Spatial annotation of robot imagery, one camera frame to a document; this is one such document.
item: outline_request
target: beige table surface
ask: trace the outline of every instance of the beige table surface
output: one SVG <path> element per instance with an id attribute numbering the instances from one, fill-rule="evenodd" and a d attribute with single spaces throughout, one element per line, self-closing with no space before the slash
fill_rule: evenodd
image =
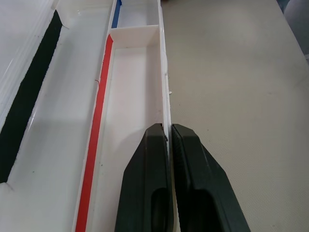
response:
<path id="1" fill-rule="evenodd" d="M 309 69 L 276 0 L 162 8 L 172 122 L 225 169 L 253 232 L 308 232 Z"/>

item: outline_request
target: blue stripe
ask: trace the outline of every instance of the blue stripe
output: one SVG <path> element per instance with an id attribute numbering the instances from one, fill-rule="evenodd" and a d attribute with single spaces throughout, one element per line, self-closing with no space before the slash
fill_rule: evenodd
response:
<path id="1" fill-rule="evenodd" d="M 122 5 L 121 0 L 117 0 L 114 18 L 112 19 L 112 28 L 117 28 L 118 25 L 118 18 L 119 18 L 119 12 L 120 12 L 120 6 Z"/>

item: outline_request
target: blue tape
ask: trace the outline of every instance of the blue tape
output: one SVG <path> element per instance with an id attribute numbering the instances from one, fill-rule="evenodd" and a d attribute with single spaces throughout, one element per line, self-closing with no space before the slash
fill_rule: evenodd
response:
<path id="1" fill-rule="evenodd" d="M 118 25 L 118 18 L 119 18 L 119 12 L 120 12 L 120 6 L 122 5 L 121 0 L 117 0 L 114 18 L 112 19 L 112 28 L 117 28 Z"/>

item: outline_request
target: red stripe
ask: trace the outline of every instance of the red stripe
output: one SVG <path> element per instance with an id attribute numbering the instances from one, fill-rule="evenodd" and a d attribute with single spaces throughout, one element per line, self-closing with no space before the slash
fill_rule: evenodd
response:
<path id="1" fill-rule="evenodd" d="M 103 111 L 105 87 L 106 87 L 108 68 L 110 65 L 111 52 L 112 52 L 112 43 L 113 41 L 112 41 L 111 35 L 109 35 L 106 41 L 106 46 L 105 46 L 105 55 L 104 55 L 103 64 L 102 64 L 101 79 L 100 79 L 100 83 L 98 87 L 96 108 L 93 114 L 93 122 L 92 122 L 92 127 L 91 127 L 91 132 L 90 132 L 90 140 L 89 140 L 87 161 L 86 161 L 84 180 L 83 180 L 83 186 L 82 186 L 82 193 L 81 193 L 81 199 L 79 202 L 78 215 L 77 215 L 77 221 L 76 221 L 76 228 L 75 228 L 76 232 L 86 231 L 91 186 L 92 186 L 92 179 L 93 179 L 93 171 L 95 167 L 96 153 L 97 153 L 97 146 L 98 146 L 98 134 L 99 134 L 100 124 L 101 124 L 101 115 Z"/>

